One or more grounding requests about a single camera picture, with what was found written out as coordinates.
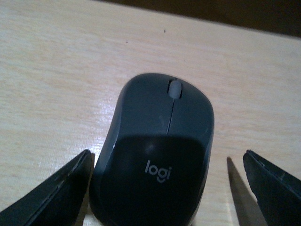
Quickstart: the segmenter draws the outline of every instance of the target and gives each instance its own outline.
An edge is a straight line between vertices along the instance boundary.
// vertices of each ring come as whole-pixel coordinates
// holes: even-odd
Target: wood grain
[[[300,59],[299,39],[99,1],[1,1],[0,210],[83,149],[97,160],[122,87],[160,72],[214,108],[194,226],[239,225],[227,157],[249,192],[246,149],[301,178]],[[100,225],[90,209],[83,225]]]

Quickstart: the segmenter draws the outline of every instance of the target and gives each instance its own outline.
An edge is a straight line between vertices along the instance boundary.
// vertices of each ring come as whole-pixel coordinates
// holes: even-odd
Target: mouse palm rest
[[[204,190],[213,138],[209,100],[162,74],[123,88],[90,185],[105,226],[188,226]]]

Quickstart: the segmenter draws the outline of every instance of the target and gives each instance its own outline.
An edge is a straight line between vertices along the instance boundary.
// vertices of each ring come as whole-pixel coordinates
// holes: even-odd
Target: logitech mouse
[[[164,74],[122,89],[91,179],[105,226],[189,226],[204,190],[214,133],[207,97]]]

